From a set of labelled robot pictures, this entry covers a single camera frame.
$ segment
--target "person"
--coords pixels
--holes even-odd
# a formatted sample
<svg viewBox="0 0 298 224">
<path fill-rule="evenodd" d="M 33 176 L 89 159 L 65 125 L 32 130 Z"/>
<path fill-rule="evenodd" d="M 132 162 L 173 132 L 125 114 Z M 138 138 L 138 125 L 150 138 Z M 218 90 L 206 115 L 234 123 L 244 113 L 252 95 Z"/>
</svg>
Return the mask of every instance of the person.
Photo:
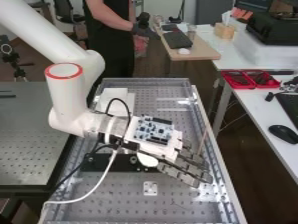
<svg viewBox="0 0 298 224">
<path fill-rule="evenodd" d="M 132 77 L 134 70 L 133 35 L 154 37 L 149 27 L 138 27 L 132 0 L 84 0 L 89 49 L 105 60 L 103 78 Z"/>
</svg>

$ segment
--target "red tray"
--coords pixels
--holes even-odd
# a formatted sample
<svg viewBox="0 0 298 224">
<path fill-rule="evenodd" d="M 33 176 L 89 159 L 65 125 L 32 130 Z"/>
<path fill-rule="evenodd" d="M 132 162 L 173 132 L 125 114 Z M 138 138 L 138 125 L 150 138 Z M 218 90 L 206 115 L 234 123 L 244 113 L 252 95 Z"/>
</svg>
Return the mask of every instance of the red tray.
<svg viewBox="0 0 298 224">
<path fill-rule="evenodd" d="M 244 71 L 225 70 L 221 72 L 226 82 L 234 89 L 254 89 L 256 82 L 249 78 Z"/>
<path fill-rule="evenodd" d="M 267 72 L 262 70 L 245 70 L 244 72 L 256 83 L 257 88 L 279 88 L 281 83 L 273 78 L 273 76 Z"/>
</svg>

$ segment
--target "computer mouse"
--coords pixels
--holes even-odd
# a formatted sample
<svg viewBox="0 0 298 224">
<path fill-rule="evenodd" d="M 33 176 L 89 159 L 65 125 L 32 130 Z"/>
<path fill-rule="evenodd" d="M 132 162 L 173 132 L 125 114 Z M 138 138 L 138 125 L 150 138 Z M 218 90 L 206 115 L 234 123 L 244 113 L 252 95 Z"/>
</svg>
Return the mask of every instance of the computer mouse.
<svg viewBox="0 0 298 224">
<path fill-rule="evenodd" d="M 180 48 L 178 53 L 180 54 L 190 54 L 190 50 L 186 48 Z"/>
<path fill-rule="evenodd" d="M 269 131 L 290 144 L 295 145 L 298 143 L 298 135 L 289 127 L 283 125 L 273 125 L 269 127 Z"/>
</svg>

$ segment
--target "cardboard box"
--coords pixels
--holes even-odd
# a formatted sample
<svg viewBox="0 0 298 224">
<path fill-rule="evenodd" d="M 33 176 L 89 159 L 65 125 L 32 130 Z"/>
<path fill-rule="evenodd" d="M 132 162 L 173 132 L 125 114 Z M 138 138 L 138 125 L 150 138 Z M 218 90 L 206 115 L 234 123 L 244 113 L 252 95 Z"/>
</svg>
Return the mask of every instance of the cardboard box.
<svg viewBox="0 0 298 224">
<path fill-rule="evenodd" d="M 216 23 L 214 34 L 222 39 L 233 39 L 236 28 L 225 26 L 222 23 Z"/>
</svg>

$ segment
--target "circuit board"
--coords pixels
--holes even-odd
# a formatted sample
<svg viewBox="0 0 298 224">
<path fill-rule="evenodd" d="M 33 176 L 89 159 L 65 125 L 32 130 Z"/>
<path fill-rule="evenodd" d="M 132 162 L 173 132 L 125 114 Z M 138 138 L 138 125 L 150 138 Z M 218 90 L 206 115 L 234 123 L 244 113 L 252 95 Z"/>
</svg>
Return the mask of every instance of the circuit board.
<svg viewBox="0 0 298 224">
<path fill-rule="evenodd" d="M 174 125 L 172 121 L 142 115 L 134 132 L 134 139 L 168 145 Z"/>
</svg>

